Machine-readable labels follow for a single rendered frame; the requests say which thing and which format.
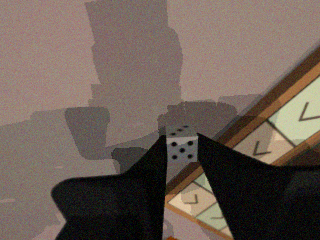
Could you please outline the grey die with black pips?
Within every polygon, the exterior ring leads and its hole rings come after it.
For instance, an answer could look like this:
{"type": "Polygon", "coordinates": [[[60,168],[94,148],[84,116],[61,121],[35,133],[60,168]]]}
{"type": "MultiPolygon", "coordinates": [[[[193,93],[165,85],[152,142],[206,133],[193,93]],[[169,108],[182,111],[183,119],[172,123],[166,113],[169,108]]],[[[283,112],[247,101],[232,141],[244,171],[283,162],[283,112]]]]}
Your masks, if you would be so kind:
{"type": "Polygon", "coordinates": [[[168,163],[197,162],[198,135],[192,125],[165,127],[168,163]]]}

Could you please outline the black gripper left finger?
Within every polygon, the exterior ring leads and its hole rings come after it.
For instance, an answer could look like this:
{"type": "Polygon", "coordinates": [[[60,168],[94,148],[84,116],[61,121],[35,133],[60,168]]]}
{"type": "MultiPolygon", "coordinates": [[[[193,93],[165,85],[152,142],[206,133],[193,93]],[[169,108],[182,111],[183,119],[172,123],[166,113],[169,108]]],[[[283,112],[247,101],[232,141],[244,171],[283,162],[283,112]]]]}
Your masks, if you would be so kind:
{"type": "Polygon", "coordinates": [[[78,215],[137,214],[144,240],[162,240],[167,176],[166,135],[122,174],[75,177],[51,189],[65,221],[78,215]]]}

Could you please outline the wooden game board with green tray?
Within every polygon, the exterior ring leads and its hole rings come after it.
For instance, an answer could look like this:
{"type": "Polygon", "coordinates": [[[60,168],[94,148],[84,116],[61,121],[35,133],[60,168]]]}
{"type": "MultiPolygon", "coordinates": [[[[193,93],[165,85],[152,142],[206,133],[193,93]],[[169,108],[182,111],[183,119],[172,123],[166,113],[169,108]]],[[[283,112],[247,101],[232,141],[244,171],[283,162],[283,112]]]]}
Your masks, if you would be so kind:
{"type": "MultiPolygon", "coordinates": [[[[320,75],[231,149],[273,164],[319,131],[320,75]]],[[[298,165],[320,165],[320,142],[285,166],[298,165]]],[[[232,238],[204,171],[167,203],[232,238]]]]}

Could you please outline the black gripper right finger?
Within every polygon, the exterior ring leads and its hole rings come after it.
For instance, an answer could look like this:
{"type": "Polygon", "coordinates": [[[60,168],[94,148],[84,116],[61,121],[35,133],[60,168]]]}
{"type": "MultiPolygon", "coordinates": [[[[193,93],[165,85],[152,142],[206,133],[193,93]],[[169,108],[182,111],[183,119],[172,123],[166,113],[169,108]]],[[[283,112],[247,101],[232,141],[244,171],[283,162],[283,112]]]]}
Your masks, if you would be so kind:
{"type": "Polygon", "coordinates": [[[320,165],[270,165],[197,135],[197,157],[233,240],[274,240],[297,197],[320,195],[320,165]]]}

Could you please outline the square ring of arrow tiles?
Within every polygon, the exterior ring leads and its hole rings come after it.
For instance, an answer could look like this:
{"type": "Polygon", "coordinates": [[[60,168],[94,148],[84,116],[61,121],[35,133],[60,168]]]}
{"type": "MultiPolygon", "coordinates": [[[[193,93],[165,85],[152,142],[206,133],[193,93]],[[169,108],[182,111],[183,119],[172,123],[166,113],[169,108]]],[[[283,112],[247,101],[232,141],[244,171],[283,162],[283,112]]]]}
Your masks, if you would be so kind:
{"type": "MultiPolygon", "coordinates": [[[[245,113],[224,134],[222,134],[216,142],[219,142],[228,148],[232,148],[319,75],[320,47],[315,49],[306,60],[304,60],[275,88],[268,92],[259,102],[257,102],[247,113],[245,113]]],[[[319,142],[320,131],[270,165],[285,166],[319,142]]],[[[188,165],[166,186],[164,207],[208,229],[210,232],[225,240],[233,240],[232,238],[218,232],[215,228],[167,203],[202,172],[203,168],[197,157],[197,162],[192,162],[188,165]]]]}

